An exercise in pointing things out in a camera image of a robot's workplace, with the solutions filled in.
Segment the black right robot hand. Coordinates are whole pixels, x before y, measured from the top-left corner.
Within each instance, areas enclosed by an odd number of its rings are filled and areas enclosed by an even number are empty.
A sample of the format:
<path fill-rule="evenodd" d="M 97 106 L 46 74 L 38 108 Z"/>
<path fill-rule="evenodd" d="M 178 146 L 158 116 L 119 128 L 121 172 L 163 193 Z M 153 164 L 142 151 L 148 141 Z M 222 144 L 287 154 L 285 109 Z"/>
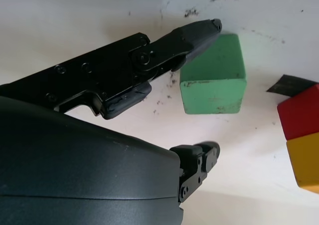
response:
<path fill-rule="evenodd" d="M 67 115 L 112 119 L 212 45 L 221 21 L 137 33 L 0 87 L 3 225 L 179 225 L 216 164 L 213 141 L 164 149 Z"/>

